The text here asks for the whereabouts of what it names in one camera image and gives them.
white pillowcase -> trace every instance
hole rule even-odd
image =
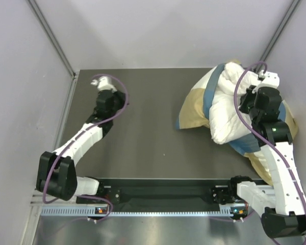
[[[209,114],[212,139],[217,144],[228,143],[250,133],[240,121],[233,101],[236,84],[243,72],[244,69],[240,65],[230,62],[225,65],[219,77]],[[258,75],[249,71],[240,83],[238,104],[240,97],[246,93],[246,89],[250,85],[257,86],[259,83]],[[242,113],[242,116],[250,125],[249,115]]]

pillow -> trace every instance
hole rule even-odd
[[[232,73],[229,72],[230,68],[234,69],[234,67],[235,71]],[[223,120],[224,115],[222,114],[229,110],[231,103],[229,102],[230,100],[226,100],[226,97],[224,97],[225,92],[223,92],[223,96],[220,96],[221,93],[219,92],[227,90],[229,86],[225,86],[225,84],[229,84],[229,82],[233,82],[235,79],[239,78],[241,75],[240,71],[243,71],[243,69],[239,69],[237,64],[230,62],[214,67],[205,76],[203,76],[193,86],[185,98],[176,121],[176,128],[188,129],[201,126],[210,128],[213,125],[214,132],[211,132],[213,140],[220,144],[228,142],[230,146],[238,153],[250,160],[257,174],[266,183],[272,185],[268,165],[253,134],[250,133],[248,129],[231,130],[231,127],[234,125],[235,127],[238,126],[238,121],[235,120],[237,124],[234,124],[231,120]],[[257,79],[253,72],[251,72],[251,74],[242,81],[243,84],[239,90],[240,95],[243,95],[246,91],[245,88],[250,84],[254,84],[254,82],[257,82]],[[222,102],[227,102],[227,104],[222,107]],[[281,103],[279,110],[279,119],[288,124],[292,137],[294,138],[298,129],[285,101]],[[243,114],[243,116],[250,124],[251,122],[249,116],[245,114]],[[239,119],[237,115],[233,115],[231,118],[233,120],[236,118]]]

black bracket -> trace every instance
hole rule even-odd
[[[253,180],[248,177],[248,176],[235,176],[233,178],[231,178],[228,181],[228,191],[229,191],[229,195],[234,199],[234,200],[241,200],[241,198],[237,195],[237,185],[241,182],[244,181],[250,181],[253,182]]]
[[[211,188],[212,199],[217,204],[233,203],[233,199],[228,192],[228,187],[213,187]]]
[[[43,192],[47,175],[55,161],[55,153],[44,152],[40,157],[36,189]],[[48,184],[47,194],[68,201],[77,189],[77,177],[73,160],[70,157],[60,158]]]
[[[266,235],[270,238],[306,235],[304,214],[295,215],[294,212],[290,212],[289,216],[286,216],[276,214],[274,209],[266,207],[261,221]]]
[[[114,205],[118,204],[120,202],[120,197],[121,197],[120,188],[115,188],[115,187],[105,188],[102,181],[100,180],[98,181],[100,183],[100,186],[101,185],[102,186],[98,189],[95,196],[108,199]],[[77,197],[76,203],[77,204],[100,204],[100,203],[105,203],[105,202],[101,200],[96,200],[96,199]]]

blue stripe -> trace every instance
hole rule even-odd
[[[244,155],[245,153],[258,152],[261,150],[257,139],[252,133],[240,137],[239,139],[230,141],[229,144],[241,155]]]
[[[179,117],[177,117],[177,120],[175,121],[175,129],[180,129]]]
[[[224,64],[218,65],[212,72],[203,96],[203,113],[207,119],[210,119],[210,107],[214,98],[216,86],[218,85],[219,77],[224,70]]]
[[[279,106],[279,111],[280,111],[280,114],[279,114],[278,119],[280,119],[282,121],[286,121],[286,108],[285,108],[284,103],[282,103],[282,102]]]

cable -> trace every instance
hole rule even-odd
[[[106,202],[106,203],[108,203],[108,204],[110,205],[109,212],[107,213],[107,215],[104,216],[104,217],[101,218],[101,219],[96,220],[96,222],[102,222],[102,221],[104,221],[105,219],[108,218],[108,216],[109,216],[109,215],[112,213],[112,211],[113,211],[113,204],[112,204],[109,200],[107,200],[107,199],[105,199],[105,198],[93,197],[93,196],[90,196],[90,195],[81,195],[80,197],[104,201],[104,202]],[[52,238],[53,236],[55,236],[59,231],[61,231],[61,230],[62,230],[63,228],[65,228],[66,226],[69,226],[71,223],[73,223],[73,222],[75,222],[75,221],[81,221],[81,220],[83,220],[83,221],[84,221],[84,220],[88,220],[88,218],[86,218],[86,217],[77,217],[77,218],[74,218],[74,219],[72,219],[72,220],[66,222],[65,224],[63,224],[63,225],[62,225],[61,227],[59,227],[53,234],[51,234],[51,235],[49,235],[49,236],[44,234],[44,231],[43,231],[43,222],[41,222],[39,226],[40,226],[40,233],[41,233],[42,239],[43,239],[43,240],[49,240],[50,238]]]
[[[129,94],[128,94],[127,88],[126,88],[126,86],[125,86],[118,78],[116,78],[116,77],[114,77],[114,76],[112,76],[112,75],[109,75],[109,74],[103,74],[103,73],[102,73],[102,74],[96,74],[96,75],[94,75],[94,76],[92,77],[92,80],[95,79],[95,78],[101,77],[101,76],[110,77],[110,78],[114,79],[115,81],[117,81],[117,82],[120,84],[120,86],[122,87],[122,89],[123,89],[123,91],[124,91],[124,93],[125,93],[125,102],[124,102],[123,107],[122,107],[114,116],[112,116],[112,117],[110,117],[110,118],[108,118],[108,119],[106,119],[106,120],[100,121],[100,122],[98,122],[98,123],[96,123],[96,124],[93,124],[93,125],[89,126],[88,128],[85,129],[85,131],[86,131],[86,130],[89,130],[89,129],[93,128],[93,127],[99,126],[99,125],[101,125],[101,124],[104,124],[104,123],[106,123],[106,122],[108,122],[108,121],[111,121],[111,120],[115,119],[115,118],[118,117],[122,112],[124,112],[124,110],[126,109],[126,106],[128,105],[128,102],[129,102]],[[68,150],[68,149],[72,146],[73,143],[75,143],[76,140],[78,140],[78,139],[84,134],[85,131],[80,132],[80,133],[75,137],[75,140],[71,141],[71,142],[61,151],[61,153],[57,156],[57,158],[54,160],[53,165],[52,165],[52,167],[51,167],[51,169],[50,169],[50,171],[49,171],[49,173],[48,173],[48,175],[47,175],[46,181],[45,181],[45,185],[44,185],[44,189],[43,189],[43,196],[42,196],[43,203],[45,203],[45,204],[50,204],[50,203],[53,203],[54,201],[56,201],[56,200],[58,199],[58,198],[54,198],[54,199],[52,199],[52,200],[50,200],[50,201],[47,201],[46,198],[45,198],[45,197],[46,197],[46,193],[47,193],[48,184],[49,184],[49,182],[50,182],[52,173],[53,173],[53,171],[54,171],[54,169],[55,169],[57,163],[59,162],[59,159],[62,157],[62,155],[66,152],[66,150]],[[108,203],[108,204],[110,205],[110,209],[109,209],[109,212],[107,213],[107,215],[104,216],[103,218],[99,219],[98,222],[102,222],[102,221],[106,220],[106,219],[108,218],[108,216],[109,216],[109,215],[112,213],[112,211],[113,211],[113,204],[112,204],[109,200],[107,200],[107,199],[105,199],[105,198],[100,198],[100,197],[95,197],[95,196],[90,196],[90,195],[81,195],[80,197],[82,197],[82,198],[88,198],[88,199],[101,200],[101,201],[104,201],[104,202],[106,202],[106,203]],[[40,227],[41,227],[40,233],[41,233],[43,239],[50,239],[51,237],[53,237],[54,235],[56,235],[59,231],[61,231],[63,228],[65,228],[65,227],[68,226],[69,224],[71,224],[71,223],[73,223],[73,222],[75,222],[75,221],[84,220],[84,219],[87,219],[87,218],[85,218],[85,217],[78,217],[78,218],[72,219],[71,221],[69,221],[69,222],[65,223],[64,225],[62,225],[57,231],[55,231],[55,232],[54,232],[53,234],[51,234],[50,236],[45,236],[45,235],[44,235],[43,226],[42,226],[42,224],[40,224]]]
[[[125,93],[125,102],[124,102],[124,105],[123,107],[112,117],[106,119],[106,120],[103,120],[103,121],[100,121],[96,124],[93,124],[91,126],[89,126],[88,128],[86,128],[84,131],[80,132],[76,137],[75,137],[75,140],[79,139],[84,133],[85,131],[87,130],[90,130],[91,128],[93,127],[96,127],[96,126],[99,126],[101,124],[104,124],[108,121],[111,121],[113,119],[115,119],[116,117],[118,117],[122,112],[124,112],[124,110],[126,109],[126,106],[128,105],[128,101],[129,101],[129,94],[128,94],[128,91],[127,91],[127,88],[126,86],[116,77],[112,76],[112,75],[109,75],[109,74],[96,74],[92,77],[92,80],[95,79],[95,78],[98,78],[98,77],[102,77],[102,76],[107,76],[107,77],[110,77],[112,79],[114,79],[115,81],[117,81],[121,86],[122,86],[122,89]],[[61,153],[57,156],[57,158],[54,160],[53,164],[52,164],[52,167],[46,177],[46,181],[45,181],[45,185],[44,185],[44,189],[43,189],[43,196],[42,196],[42,200],[43,200],[43,203],[45,204],[50,204],[50,203],[53,203],[54,201],[56,201],[58,198],[54,198],[50,201],[47,201],[46,200],[46,193],[47,193],[47,188],[49,186],[49,182],[50,182],[50,179],[51,179],[51,176],[52,176],[52,173],[53,171],[55,170],[55,167],[56,165],[58,164],[60,158],[62,157],[62,155],[66,152],[66,150],[68,150],[74,143],[75,143],[75,140],[71,141],[62,151]]]
[[[298,192],[298,195],[299,195],[299,198],[301,200],[301,203],[302,203],[302,206],[304,208],[304,212],[305,212],[305,216],[306,216],[306,201],[303,197],[303,193],[301,192],[300,188],[299,188],[299,185],[297,183],[297,180],[296,180],[296,177],[294,175],[294,173],[292,172],[292,170],[290,169],[290,165],[289,163],[287,162],[287,160],[285,159],[285,157],[282,155],[282,153],[275,147],[273,146],[267,139],[265,139],[262,135],[260,135],[257,131],[255,131],[254,129],[252,129],[250,127],[250,125],[244,120],[243,116],[241,115],[239,109],[238,109],[238,103],[237,103],[237,93],[238,93],[238,88],[239,88],[239,85],[241,83],[241,81],[243,80],[244,76],[255,66],[257,65],[263,65],[265,67],[264,69],[264,73],[266,72],[267,70],[267,64],[263,61],[259,61],[259,62],[256,62],[252,65],[250,65],[249,67],[247,67],[243,74],[241,74],[237,84],[236,84],[236,87],[235,87],[235,92],[234,92],[234,104],[235,104],[235,109],[236,109],[236,113],[240,119],[240,121],[253,133],[253,135],[255,135],[258,139],[260,139],[261,141],[263,141],[264,143],[266,143],[268,146],[270,146],[278,155],[279,157],[283,160],[284,164],[286,165],[288,171],[289,171],[289,174],[291,176],[291,179],[296,187],[296,190]]]

